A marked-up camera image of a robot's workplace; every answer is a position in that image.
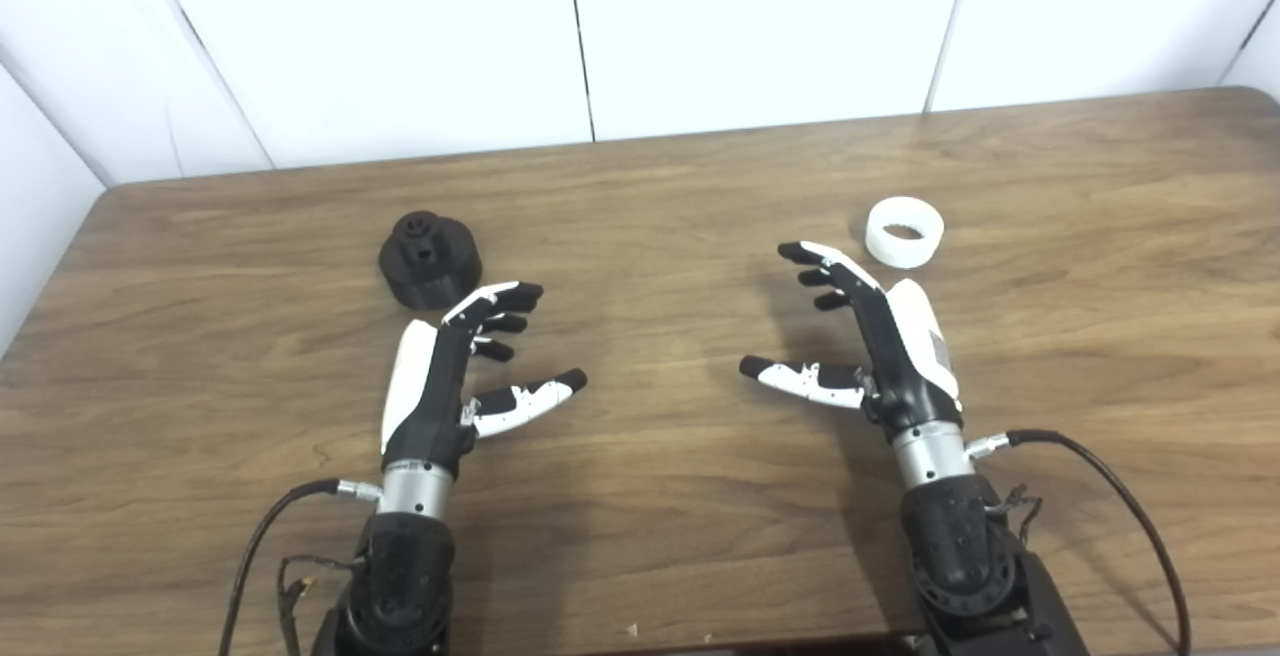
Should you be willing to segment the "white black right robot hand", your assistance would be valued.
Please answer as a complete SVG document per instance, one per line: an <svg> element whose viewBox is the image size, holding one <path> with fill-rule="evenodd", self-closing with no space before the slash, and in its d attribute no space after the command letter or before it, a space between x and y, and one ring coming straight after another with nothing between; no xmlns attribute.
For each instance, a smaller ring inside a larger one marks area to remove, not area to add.
<svg viewBox="0 0 1280 656"><path fill-rule="evenodd" d="M755 355L739 370L785 393L835 407L860 410L887 439L931 423L964 425L957 386L937 357L932 329L893 304L891 292L847 254L812 241L783 242L778 255L806 269L797 281L827 286L815 309L852 311L869 366L776 361Z"/></svg>

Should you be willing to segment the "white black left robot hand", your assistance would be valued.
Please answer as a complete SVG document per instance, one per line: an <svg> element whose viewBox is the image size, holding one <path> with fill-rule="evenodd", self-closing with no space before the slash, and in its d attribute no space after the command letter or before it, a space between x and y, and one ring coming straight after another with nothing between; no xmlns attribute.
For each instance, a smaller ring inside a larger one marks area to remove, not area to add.
<svg viewBox="0 0 1280 656"><path fill-rule="evenodd" d="M495 332L520 333L544 288L508 281L476 288L439 325L413 319L396 354L381 418L381 470L425 463L452 477L477 439L515 430L572 398L588 384L581 369L544 381L463 395L472 357L509 361L515 351Z"/></svg>

